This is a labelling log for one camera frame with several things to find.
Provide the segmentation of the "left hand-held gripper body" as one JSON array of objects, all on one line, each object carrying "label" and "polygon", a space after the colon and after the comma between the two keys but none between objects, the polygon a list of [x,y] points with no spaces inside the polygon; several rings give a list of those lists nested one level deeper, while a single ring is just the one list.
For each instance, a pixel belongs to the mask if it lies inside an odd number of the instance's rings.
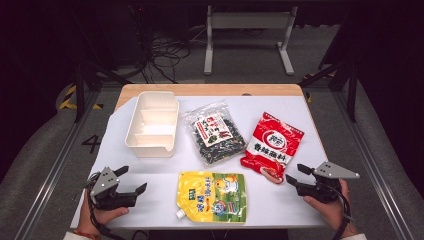
[{"label": "left hand-held gripper body", "polygon": [[95,176],[94,186],[89,190],[92,203],[99,210],[110,211],[120,207],[134,207],[137,196],[134,192],[118,193],[120,179],[106,166]]}]

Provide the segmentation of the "black metal stand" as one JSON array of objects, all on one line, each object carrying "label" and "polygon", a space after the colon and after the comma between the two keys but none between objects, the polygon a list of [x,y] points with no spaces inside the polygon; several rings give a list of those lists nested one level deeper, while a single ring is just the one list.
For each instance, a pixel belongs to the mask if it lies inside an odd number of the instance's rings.
[{"label": "black metal stand", "polygon": [[326,75],[335,73],[334,77],[328,84],[328,87],[333,92],[339,92],[348,84],[348,96],[347,96],[347,113],[352,122],[356,121],[355,118],[355,104],[356,104],[356,93],[358,84],[358,69],[355,62],[341,61],[336,64],[332,64],[327,68],[319,71],[312,75],[306,80],[302,80],[298,83],[301,88],[304,88],[318,80],[323,79]]},{"label": "black metal stand", "polygon": [[91,61],[82,61],[75,67],[75,80],[76,85],[76,101],[77,101],[77,113],[75,117],[75,123],[78,123],[85,112],[85,96],[84,88],[88,86],[91,91],[99,91],[101,88],[100,78],[96,75],[97,72],[102,73],[106,77],[114,80],[122,85],[130,84],[130,81],[125,78],[113,73],[112,71],[106,70],[98,64]]}]

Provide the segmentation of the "person's right hand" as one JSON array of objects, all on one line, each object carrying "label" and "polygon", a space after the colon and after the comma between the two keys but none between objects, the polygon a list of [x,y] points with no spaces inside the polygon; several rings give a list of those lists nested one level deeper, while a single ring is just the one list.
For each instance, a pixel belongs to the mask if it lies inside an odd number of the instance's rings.
[{"label": "person's right hand", "polygon": [[344,179],[340,179],[339,183],[342,188],[341,193],[343,195],[343,198],[340,200],[337,200],[336,202],[324,204],[314,199],[311,196],[303,197],[303,200],[312,208],[317,210],[325,219],[327,224],[335,232],[339,230],[344,220],[344,206],[342,201],[345,201],[348,204],[350,204],[349,188],[348,188],[347,182]]}]

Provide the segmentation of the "white table sheet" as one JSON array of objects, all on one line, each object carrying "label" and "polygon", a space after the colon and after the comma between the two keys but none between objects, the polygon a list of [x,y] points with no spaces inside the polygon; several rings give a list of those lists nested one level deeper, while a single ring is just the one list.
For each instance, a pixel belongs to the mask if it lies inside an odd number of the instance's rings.
[{"label": "white table sheet", "polygon": [[[299,148],[285,172],[300,182],[313,177],[297,170],[299,163],[317,167],[327,159],[309,108],[301,96],[179,96],[179,113],[218,101],[228,104],[230,115],[244,139],[248,140],[263,113],[304,132]],[[182,121],[178,122],[174,155],[169,158],[138,158],[125,139],[137,99],[132,98],[113,113],[102,139],[92,172],[108,166],[115,170],[125,165],[129,171],[120,177],[118,190],[132,192],[142,184],[146,191],[129,213],[113,220],[112,229],[275,229],[321,227],[325,221],[300,198],[293,186],[274,184],[255,171],[244,168],[238,155],[207,166],[199,158],[192,137]],[[245,176],[247,219],[244,223],[200,223],[178,218],[177,186],[185,171],[241,173]]]}]

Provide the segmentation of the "clear bag of dark dried food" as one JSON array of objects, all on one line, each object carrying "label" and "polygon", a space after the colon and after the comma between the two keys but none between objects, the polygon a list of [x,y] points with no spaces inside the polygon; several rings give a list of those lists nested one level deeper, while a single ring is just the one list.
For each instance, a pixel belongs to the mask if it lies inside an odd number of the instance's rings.
[{"label": "clear bag of dark dried food", "polygon": [[206,166],[225,161],[247,147],[225,101],[187,111],[182,120]]}]

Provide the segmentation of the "aluminium floor rail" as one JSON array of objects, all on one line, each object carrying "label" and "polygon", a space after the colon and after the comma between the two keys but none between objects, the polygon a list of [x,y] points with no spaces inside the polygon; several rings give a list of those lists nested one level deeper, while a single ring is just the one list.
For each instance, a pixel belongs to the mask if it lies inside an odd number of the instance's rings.
[{"label": "aluminium floor rail", "polygon": [[347,113],[347,102],[344,100],[341,93],[333,93],[333,98],[342,112],[343,118],[347,123],[349,131],[353,135],[354,141],[361,152],[361,161],[368,173],[368,176],[374,186],[374,189],[379,197],[379,200],[396,232],[399,240],[416,240],[406,223],[398,204],[394,199],[393,192],[383,175],[378,169],[378,166],[372,156],[371,150],[366,145],[365,139],[359,129],[359,126],[353,122]]},{"label": "aluminium floor rail", "polygon": [[48,175],[46,176],[43,184],[38,191],[38,194],[33,201],[33,204],[28,211],[25,219],[23,220],[19,230],[17,231],[14,240],[28,240],[33,233],[35,226],[40,219],[56,185],[59,181],[59,178],[63,172],[63,169],[67,163],[68,155],[77,139],[78,134],[80,133],[83,124],[85,123],[93,105],[95,104],[99,92],[89,92],[87,94],[87,99],[83,101],[83,107],[85,110],[80,115],[79,120],[72,124],[72,127],[65,139],[62,148],[56,157]]}]

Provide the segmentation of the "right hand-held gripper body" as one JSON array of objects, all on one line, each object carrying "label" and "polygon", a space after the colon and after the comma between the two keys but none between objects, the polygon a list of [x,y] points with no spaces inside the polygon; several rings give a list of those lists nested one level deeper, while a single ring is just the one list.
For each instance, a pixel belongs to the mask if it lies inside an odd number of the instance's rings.
[{"label": "right hand-held gripper body", "polygon": [[315,177],[315,184],[299,183],[296,191],[299,196],[311,196],[321,203],[330,203],[338,199],[341,192],[340,179],[359,179],[360,174],[341,167],[335,163],[325,161],[311,174]]}]

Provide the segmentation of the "white divided plastic bin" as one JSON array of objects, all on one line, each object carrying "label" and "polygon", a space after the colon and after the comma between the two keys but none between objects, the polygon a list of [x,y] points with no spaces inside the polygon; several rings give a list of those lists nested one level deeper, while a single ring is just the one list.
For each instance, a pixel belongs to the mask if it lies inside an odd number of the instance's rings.
[{"label": "white divided plastic bin", "polygon": [[125,144],[139,158],[167,158],[174,154],[179,102],[170,91],[139,94]]}]

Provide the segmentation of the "yellow spout pouch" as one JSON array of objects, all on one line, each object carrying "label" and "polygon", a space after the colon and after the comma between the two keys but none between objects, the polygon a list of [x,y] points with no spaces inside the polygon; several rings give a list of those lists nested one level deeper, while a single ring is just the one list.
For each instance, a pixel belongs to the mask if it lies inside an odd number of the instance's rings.
[{"label": "yellow spout pouch", "polygon": [[194,222],[245,223],[246,182],[243,174],[205,171],[181,172],[176,216]]}]

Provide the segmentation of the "white left sleeve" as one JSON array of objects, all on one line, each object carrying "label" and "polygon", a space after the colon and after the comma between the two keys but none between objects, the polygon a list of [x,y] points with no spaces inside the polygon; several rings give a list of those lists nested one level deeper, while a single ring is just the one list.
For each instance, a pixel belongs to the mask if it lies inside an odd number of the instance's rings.
[{"label": "white left sleeve", "polygon": [[66,232],[63,240],[99,240],[98,236],[90,234],[78,234],[76,232]]}]

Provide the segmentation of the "person's left hand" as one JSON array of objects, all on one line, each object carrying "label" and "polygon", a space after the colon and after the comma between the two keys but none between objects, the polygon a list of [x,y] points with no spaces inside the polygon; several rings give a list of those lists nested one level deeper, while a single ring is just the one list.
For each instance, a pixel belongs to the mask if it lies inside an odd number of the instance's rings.
[{"label": "person's left hand", "polygon": [[111,211],[94,209],[90,211],[87,194],[84,194],[84,200],[80,209],[80,219],[76,231],[92,236],[100,236],[99,230],[91,221],[91,214],[94,214],[96,220],[103,225],[107,225],[112,220],[129,213],[129,209],[120,207]]}]

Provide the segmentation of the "white metal stand frame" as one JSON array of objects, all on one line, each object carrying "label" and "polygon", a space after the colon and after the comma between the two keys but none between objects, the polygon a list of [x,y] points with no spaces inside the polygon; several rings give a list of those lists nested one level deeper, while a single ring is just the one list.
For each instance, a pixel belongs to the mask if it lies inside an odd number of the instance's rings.
[{"label": "white metal stand frame", "polygon": [[207,46],[204,61],[204,74],[212,74],[213,30],[214,29],[282,29],[283,39],[276,43],[284,69],[288,76],[294,74],[287,46],[297,16],[297,7],[286,12],[214,12],[207,8],[206,33]]}]

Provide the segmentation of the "red seasoning packet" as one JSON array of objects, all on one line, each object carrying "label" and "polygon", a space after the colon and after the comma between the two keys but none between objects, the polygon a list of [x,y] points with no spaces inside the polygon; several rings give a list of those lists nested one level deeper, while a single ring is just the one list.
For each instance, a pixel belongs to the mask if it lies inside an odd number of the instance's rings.
[{"label": "red seasoning packet", "polygon": [[264,112],[240,159],[242,166],[281,184],[287,164],[294,157],[304,132]]}]

